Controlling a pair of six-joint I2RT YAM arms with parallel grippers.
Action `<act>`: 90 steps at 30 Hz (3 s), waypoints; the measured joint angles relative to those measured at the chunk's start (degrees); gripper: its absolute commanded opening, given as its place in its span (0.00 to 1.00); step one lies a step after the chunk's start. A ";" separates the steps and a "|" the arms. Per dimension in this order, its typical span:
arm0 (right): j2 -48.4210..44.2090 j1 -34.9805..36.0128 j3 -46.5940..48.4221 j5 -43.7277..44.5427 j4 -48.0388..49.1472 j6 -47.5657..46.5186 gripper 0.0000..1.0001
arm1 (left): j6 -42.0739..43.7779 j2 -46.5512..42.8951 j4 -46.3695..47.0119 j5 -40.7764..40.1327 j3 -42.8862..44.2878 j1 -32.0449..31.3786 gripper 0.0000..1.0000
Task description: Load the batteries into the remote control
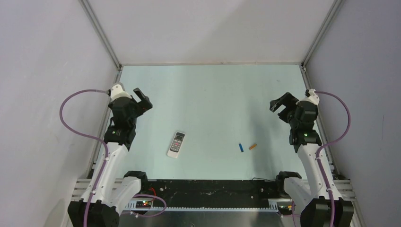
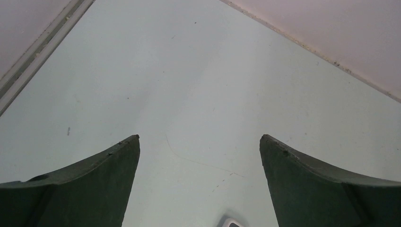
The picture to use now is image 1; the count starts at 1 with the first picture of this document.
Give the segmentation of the white remote control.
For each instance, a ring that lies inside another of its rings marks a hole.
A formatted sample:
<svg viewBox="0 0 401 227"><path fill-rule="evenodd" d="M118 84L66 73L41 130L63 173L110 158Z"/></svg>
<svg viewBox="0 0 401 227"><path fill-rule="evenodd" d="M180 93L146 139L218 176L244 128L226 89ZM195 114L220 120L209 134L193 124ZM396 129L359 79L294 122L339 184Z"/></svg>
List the white remote control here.
<svg viewBox="0 0 401 227"><path fill-rule="evenodd" d="M177 131L174 134L171 144L167 151L168 157L177 158L179 156L184 139L185 139L185 133Z"/></svg>

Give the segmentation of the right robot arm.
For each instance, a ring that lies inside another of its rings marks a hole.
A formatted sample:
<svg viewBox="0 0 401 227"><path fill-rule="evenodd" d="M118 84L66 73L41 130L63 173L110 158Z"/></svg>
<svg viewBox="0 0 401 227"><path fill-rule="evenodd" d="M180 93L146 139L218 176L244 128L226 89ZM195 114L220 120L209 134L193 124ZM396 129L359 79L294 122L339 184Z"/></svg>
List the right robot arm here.
<svg viewBox="0 0 401 227"><path fill-rule="evenodd" d="M307 182L296 172L281 171L276 176L275 192L292 199L291 216L296 227L349 227L355 212L352 202L345 200L337 189L325 148L314 123L318 117L320 92L308 89L305 98L291 93L270 102L270 110L279 107L279 118L289 124L289 144L304 167Z"/></svg>

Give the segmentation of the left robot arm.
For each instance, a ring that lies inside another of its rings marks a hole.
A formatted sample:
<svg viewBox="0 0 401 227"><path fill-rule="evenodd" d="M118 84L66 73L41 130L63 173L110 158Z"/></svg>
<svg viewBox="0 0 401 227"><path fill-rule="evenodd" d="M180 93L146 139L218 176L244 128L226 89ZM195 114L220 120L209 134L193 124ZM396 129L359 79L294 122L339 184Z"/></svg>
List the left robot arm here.
<svg viewBox="0 0 401 227"><path fill-rule="evenodd" d="M149 192L146 174L141 171L124 177L122 183L113 188L118 168L135 138L137 118L153 107L139 88L134 89L134 93L140 101L137 102L120 84L105 91L111 99L108 107L113 116L104 138L97 138L105 151L96 162L89 186L78 201L72 201L68 206L74 227L116 227L133 196L144 197Z"/></svg>

